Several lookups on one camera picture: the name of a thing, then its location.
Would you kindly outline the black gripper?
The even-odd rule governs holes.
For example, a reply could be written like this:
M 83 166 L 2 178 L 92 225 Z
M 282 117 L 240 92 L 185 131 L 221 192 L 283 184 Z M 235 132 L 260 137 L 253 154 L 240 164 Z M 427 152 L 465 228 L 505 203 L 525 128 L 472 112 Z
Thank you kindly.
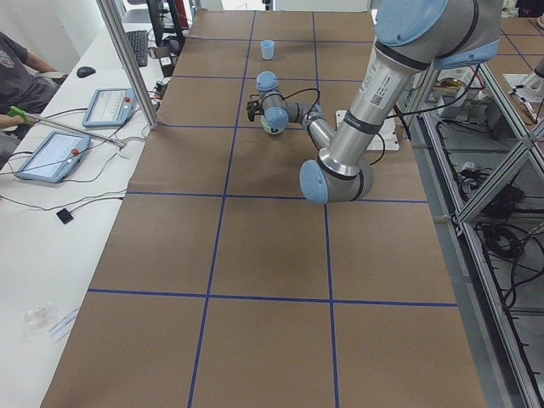
M 262 106 L 262 103 L 258 100 L 253 102 L 253 116 L 262 116 L 264 114 L 264 108 Z

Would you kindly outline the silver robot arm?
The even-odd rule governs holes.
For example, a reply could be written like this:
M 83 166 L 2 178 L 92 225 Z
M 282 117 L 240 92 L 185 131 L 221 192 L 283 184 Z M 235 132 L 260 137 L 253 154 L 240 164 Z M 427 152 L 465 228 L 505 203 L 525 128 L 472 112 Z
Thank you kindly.
M 494 58 L 501 17 L 497 1 L 382 1 L 373 58 L 337 129 L 317 105 L 287 101 L 271 71 L 256 79 L 258 99 L 248 102 L 248 118 L 261 115 L 278 131 L 290 122 L 305 128 L 319 150 L 316 159 L 300 169 L 300 188 L 308 201 L 355 201 L 373 183 L 371 165 L 363 155 L 410 79 L 430 65 L 450 69 Z

